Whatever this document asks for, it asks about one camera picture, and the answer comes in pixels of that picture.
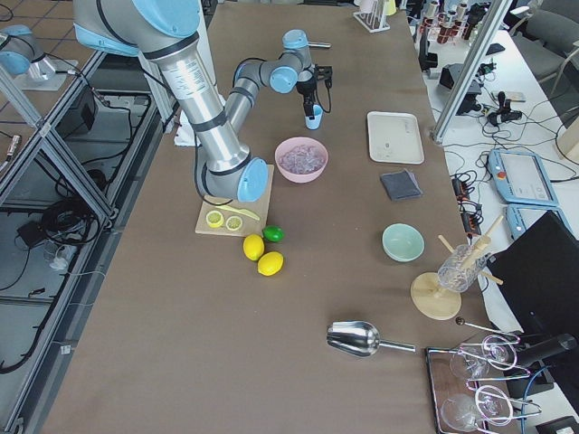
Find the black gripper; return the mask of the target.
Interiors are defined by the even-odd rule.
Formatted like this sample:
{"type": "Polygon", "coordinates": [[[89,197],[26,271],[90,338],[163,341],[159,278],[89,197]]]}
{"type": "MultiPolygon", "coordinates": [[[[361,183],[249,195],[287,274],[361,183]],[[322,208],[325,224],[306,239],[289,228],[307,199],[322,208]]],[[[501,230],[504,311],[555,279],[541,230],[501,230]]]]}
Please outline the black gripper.
{"type": "Polygon", "coordinates": [[[308,118],[315,118],[315,102],[318,80],[315,67],[308,67],[298,75],[296,90],[303,97],[304,114],[308,118]]]}

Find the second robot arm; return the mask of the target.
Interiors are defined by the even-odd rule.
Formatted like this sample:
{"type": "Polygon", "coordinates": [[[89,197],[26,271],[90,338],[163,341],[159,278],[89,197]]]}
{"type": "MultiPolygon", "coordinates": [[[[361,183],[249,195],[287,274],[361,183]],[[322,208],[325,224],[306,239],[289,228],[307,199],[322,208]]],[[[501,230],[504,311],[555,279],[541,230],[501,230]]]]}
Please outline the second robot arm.
{"type": "Polygon", "coordinates": [[[1,30],[1,66],[21,90],[59,90],[68,68],[51,60],[32,30],[14,24],[1,30]]]}

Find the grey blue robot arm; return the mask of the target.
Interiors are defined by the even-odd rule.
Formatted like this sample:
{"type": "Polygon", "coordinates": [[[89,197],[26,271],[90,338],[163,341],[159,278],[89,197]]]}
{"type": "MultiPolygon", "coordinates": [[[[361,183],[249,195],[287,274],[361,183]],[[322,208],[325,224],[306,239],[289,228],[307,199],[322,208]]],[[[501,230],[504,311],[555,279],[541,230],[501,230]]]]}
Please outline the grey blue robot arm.
{"type": "Polygon", "coordinates": [[[259,90],[291,92],[313,78],[308,37],[300,29],[282,37],[276,61],[243,64],[221,100],[198,51],[204,27],[197,1],[76,1],[77,40],[93,49],[128,57],[143,55],[162,72],[200,142],[195,183],[202,194],[255,202],[268,185],[266,162],[252,155],[238,131],[259,90]]]}

